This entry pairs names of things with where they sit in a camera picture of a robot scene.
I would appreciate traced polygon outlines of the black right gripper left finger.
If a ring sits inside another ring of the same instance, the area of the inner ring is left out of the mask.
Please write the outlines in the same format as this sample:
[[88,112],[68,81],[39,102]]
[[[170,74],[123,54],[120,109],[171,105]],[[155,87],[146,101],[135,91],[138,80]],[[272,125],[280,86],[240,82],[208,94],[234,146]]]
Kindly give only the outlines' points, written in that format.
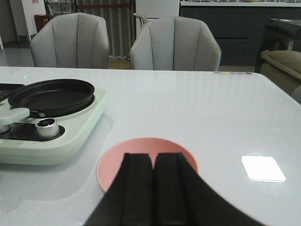
[[150,226],[153,170],[148,154],[126,153],[111,186],[86,226]]

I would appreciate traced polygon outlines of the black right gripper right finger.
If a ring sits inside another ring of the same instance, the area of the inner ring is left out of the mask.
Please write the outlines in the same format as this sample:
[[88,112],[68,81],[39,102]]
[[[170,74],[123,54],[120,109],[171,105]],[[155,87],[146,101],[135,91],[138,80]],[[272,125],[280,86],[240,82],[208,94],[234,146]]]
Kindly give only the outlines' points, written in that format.
[[259,226],[215,192],[181,153],[160,153],[155,168],[158,226]]

